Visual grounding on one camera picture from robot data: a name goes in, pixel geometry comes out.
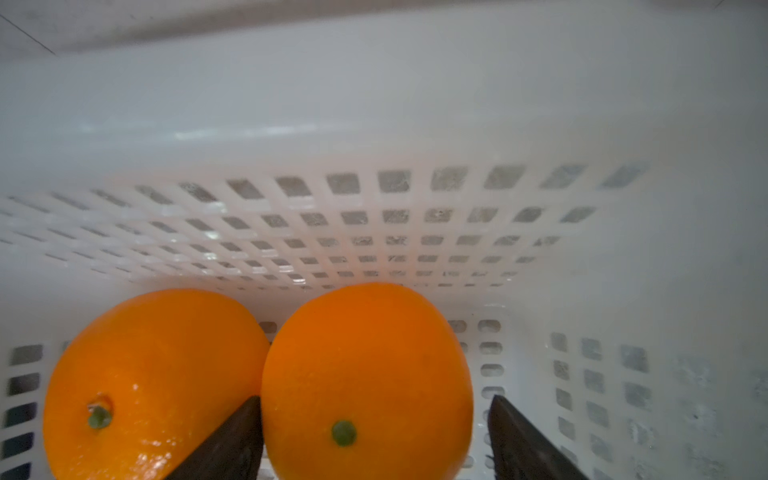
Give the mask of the netted orange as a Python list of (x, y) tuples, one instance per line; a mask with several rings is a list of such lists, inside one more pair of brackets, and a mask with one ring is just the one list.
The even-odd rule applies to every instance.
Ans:
[(406, 287), (344, 287), (300, 307), (263, 371), (280, 479), (452, 479), (469, 450), (471, 375), (449, 323)]

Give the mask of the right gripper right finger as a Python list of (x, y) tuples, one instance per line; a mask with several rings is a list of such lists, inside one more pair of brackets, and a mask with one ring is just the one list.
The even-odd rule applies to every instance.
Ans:
[(488, 433), (496, 479), (588, 480), (502, 395), (491, 400)]

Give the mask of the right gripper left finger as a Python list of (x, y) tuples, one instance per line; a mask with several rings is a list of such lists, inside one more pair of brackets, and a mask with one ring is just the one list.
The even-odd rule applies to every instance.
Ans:
[(166, 480), (252, 480), (264, 450), (261, 402), (248, 398)]

